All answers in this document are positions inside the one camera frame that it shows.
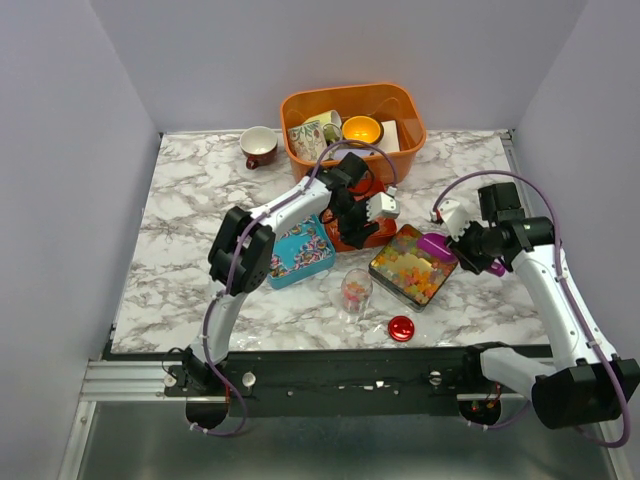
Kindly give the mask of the orange candy tray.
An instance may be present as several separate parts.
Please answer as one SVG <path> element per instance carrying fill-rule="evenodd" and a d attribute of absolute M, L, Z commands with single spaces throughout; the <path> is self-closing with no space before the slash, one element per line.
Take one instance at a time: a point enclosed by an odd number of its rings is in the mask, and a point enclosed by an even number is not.
<path fill-rule="evenodd" d="M 334 249 L 337 252 L 349 252 L 355 250 L 355 247 L 346 245 L 340 240 L 337 222 L 330 222 L 330 220 L 332 219 L 332 213 L 330 210 L 324 212 L 320 219 L 324 225 L 324 229 L 327 235 L 329 236 L 334 246 Z M 396 234 L 397 225 L 394 219 L 382 218 L 378 219 L 377 223 L 379 225 L 379 230 L 365 240 L 363 249 L 382 247 L 386 245 L 388 241 Z"/>

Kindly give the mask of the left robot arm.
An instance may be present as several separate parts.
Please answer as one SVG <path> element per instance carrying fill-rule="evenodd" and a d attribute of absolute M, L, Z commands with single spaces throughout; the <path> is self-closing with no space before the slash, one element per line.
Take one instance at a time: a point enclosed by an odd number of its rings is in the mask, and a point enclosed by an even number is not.
<path fill-rule="evenodd" d="M 218 365 L 229 353 L 230 336 L 240 308 L 271 270 L 276 241 L 306 217 L 330 210 L 341 241 L 361 249 L 379 230 L 369 203 L 353 189 L 368 173 L 365 161 L 347 154 L 336 166 L 314 166 L 291 190 L 277 199 L 244 210 L 234 207 L 223 218 L 208 254 L 214 293 L 199 336 L 182 354 L 186 381 L 201 395 L 228 388 Z"/>

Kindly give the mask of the gold tin candy tray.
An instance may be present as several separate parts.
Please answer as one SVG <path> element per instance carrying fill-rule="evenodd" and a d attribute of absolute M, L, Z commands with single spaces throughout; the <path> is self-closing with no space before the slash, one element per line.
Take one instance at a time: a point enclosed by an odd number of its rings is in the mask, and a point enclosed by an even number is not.
<path fill-rule="evenodd" d="M 370 276 L 416 312 L 422 312 L 457 267 L 418 247 L 423 234 L 403 225 L 369 263 Z"/>

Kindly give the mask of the teal candy tray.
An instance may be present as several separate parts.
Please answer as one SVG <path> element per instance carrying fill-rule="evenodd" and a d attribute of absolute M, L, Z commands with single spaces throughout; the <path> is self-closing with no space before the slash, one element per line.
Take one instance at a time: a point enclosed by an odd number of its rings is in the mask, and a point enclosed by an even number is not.
<path fill-rule="evenodd" d="M 316 215 L 308 216 L 275 243 L 267 281 L 272 288 L 283 289 L 330 269 L 335 257 L 324 225 Z"/>

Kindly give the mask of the orange plastic bin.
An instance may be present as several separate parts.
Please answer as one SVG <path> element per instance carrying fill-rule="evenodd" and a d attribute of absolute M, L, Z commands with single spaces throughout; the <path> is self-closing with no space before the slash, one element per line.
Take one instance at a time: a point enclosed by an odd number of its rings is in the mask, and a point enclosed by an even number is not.
<path fill-rule="evenodd" d="M 284 131 L 309 119 L 335 111 L 345 121 L 358 115 L 378 120 L 385 129 L 378 147 L 394 162 L 390 166 L 379 154 L 366 158 L 376 178 L 385 184 L 402 181 L 427 139 L 413 97 L 405 88 L 391 83 L 373 83 L 302 91 L 287 97 L 280 107 Z"/>

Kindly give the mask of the clear plastic jar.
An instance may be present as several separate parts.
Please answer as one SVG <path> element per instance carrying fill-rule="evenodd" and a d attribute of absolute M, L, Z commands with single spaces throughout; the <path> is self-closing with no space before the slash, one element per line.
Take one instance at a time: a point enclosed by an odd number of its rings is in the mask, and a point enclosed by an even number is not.
<path fill-rule="evenodd" d="M 366 270 L 354 268 L 345 275 L 341 283 L 339 300 L 349 320 L 356 320 L 364 315 L 372 293 L 372 279 Z"/>

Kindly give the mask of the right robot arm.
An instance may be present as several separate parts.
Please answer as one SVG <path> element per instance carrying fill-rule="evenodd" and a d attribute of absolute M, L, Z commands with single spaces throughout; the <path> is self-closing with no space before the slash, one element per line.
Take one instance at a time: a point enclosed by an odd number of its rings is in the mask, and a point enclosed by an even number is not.
<path fill-rule="evenodd" d="M 470 347 L 460 379 L 480 392 L 498 382 L 527 398 L 549 429 L 616 420 L 639 385 L 639 365 L 621 358 L 599 331 L 577 291 L 552 221 L 529 217 L 515 184 L 478 192 L 481 221 L 444 200 L 436 216 L 448 231 L 447 248 L 476 275 L 497 266 L 524 284 L 549 340 L 553 362 L 541 363 L 500 342 Z"/>

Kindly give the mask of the purple plastic scoop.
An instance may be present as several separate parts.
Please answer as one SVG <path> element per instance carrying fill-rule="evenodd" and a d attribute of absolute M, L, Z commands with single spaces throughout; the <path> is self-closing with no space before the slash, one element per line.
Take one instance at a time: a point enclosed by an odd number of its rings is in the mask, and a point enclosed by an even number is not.
<path fill-rule="evenodd" d="M 445 245 L 446 237 L 440 233 L 430 232 L 422 235 L 416 242 L 419 249 L 427 254 L 437 258 L 443 263 L 453 264 L 457 262 L 457 257 Z M 502 277 L 506 273 L 506 269 L 497 261 L 487 269 L 488 273 L 497 277 Z"/>

